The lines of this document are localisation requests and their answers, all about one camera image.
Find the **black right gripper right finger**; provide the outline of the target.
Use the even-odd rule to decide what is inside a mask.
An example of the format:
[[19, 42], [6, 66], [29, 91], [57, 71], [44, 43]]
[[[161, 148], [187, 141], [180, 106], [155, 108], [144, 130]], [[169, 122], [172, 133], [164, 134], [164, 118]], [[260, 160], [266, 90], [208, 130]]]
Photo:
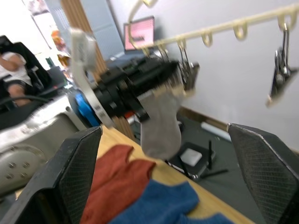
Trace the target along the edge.
[[299, 157], [276, 135], [227, 125], [243, 179], [268, 224], [299, 222]]

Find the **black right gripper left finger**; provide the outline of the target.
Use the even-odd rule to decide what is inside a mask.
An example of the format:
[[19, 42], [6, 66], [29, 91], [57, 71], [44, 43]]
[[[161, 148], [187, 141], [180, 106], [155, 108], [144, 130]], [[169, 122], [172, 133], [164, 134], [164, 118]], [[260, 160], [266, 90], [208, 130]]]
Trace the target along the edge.
[[102, 136], [100, 126], [65, 139], [30, 179], [4, 216], [6, 224], [78, 224], [85, 208]]

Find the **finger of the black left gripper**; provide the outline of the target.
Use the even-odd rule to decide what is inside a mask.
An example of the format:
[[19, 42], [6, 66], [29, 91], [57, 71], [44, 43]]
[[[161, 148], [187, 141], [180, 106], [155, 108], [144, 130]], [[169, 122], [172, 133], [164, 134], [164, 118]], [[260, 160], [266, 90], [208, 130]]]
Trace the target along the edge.
[[138, 66], [137, 91], [146, 92], [172, 76], [178, 67], [178, 61], [159, 61], [150, 59]]

